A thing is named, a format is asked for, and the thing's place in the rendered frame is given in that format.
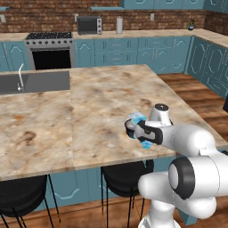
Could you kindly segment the teal base cupboard run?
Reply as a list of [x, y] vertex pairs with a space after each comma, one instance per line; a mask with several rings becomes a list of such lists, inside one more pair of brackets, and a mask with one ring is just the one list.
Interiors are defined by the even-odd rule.
[[76, 66], [146, 64], [156, 74], [183, 72], [190, 37], [75, 39]]
[[23, 41], [0, 42], [0, 71], [29, 70], [29, 57]]
[[226, 99], [228, 95], [228, 48], [200, 37], [193, 37], [185, 72]]

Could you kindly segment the grey sink basin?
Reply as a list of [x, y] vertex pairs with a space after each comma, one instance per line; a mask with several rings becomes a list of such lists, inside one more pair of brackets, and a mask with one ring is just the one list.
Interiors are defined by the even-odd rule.
[[0, 95], [69, 90], [68, 71], [22, 73], [24, 91], [18, 91], [19, 74], [0, 75]]

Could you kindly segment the teal wall cupboard run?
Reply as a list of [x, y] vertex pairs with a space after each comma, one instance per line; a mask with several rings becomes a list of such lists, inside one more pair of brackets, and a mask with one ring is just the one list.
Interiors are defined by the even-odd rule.
[[207, 10], [228, 13], [228, 0], [119, 0], [127, 10]]

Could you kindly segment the steel cooker with oven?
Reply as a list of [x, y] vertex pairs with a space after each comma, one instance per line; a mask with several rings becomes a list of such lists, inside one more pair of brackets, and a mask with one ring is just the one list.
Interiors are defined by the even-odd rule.
[[75, 67], [71, 32], [34, 32], [24, 39], [31, 69], [70, 69]]

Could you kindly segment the light blue yogurt container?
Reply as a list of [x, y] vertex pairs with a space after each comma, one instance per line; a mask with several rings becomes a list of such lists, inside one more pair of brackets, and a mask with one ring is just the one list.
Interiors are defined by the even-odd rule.
[[131, 119], [131, 124], [133, 126], [135, 126], [141, 120], [145, 120], [146, 119], [146, 117], [141, 112], [135, 112], [133, 114], [130, 114], [129, 117]]

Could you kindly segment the black stool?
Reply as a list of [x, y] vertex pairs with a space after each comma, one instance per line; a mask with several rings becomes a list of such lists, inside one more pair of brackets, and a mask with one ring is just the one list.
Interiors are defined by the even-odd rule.
[[[9, 181], [0, 182], [0, 216], [6, 228], [10, 228], [6, 216], [14, 217], [20, 228], [27, 228], [23, 217], [33, 212], [42, 202], [45, 203], [48, 217], [52, 228], [53, 220], [46, 199], [46, 185], [52, 185], [50, 175], [33, 176]], [[58, 205], [54, 195], [53, 186], [51, 186], [53, 201], [58, 212]]]
[[129, 198], [128, 214], [134, 207], [134, 197], [139, 194], [138, 181], [142, 175], [152, 173], [154, 161], [152, 159], [130, 162], [119, 165], [101, 167], [101, 180], [106, 182], [106, 200], [109, 191], [120, 197]]

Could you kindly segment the grey toaster oven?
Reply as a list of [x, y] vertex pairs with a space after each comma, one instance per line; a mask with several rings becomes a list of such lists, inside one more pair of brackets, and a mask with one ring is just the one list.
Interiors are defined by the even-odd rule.
[[77, 32], [79, 35], [102, 34], [101, 16], [78, 16]]

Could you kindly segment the silver tap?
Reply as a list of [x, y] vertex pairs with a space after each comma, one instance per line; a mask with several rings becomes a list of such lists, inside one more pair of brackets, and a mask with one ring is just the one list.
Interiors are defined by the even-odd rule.
[[23, 83], [23, 79], [22, 79], [22, 75], [21, 75], [21, 70], [23, 68], [23, 63], [20, 65], [20, 68], [19, 68], [19, 79], [20, 79], [20, 82], [18, 83], [18, 91], [24, 91], [24, 83]]

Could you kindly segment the teal island cabinet front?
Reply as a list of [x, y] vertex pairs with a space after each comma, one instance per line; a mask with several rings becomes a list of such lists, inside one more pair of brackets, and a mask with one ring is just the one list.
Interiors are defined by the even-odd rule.
[[99, 167], [51, 174], [52, 184], [46, 185], [46, 201], [49, 208], [100, 200], [106, 197], [106, 182], [101, 187]]

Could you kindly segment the white paper towel roll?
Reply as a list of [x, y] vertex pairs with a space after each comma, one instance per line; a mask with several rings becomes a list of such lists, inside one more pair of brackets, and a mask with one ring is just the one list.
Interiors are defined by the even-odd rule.
[[117, 17], [116, 33], [117, 34], [123, 33], [123, 18], [121, 17]]

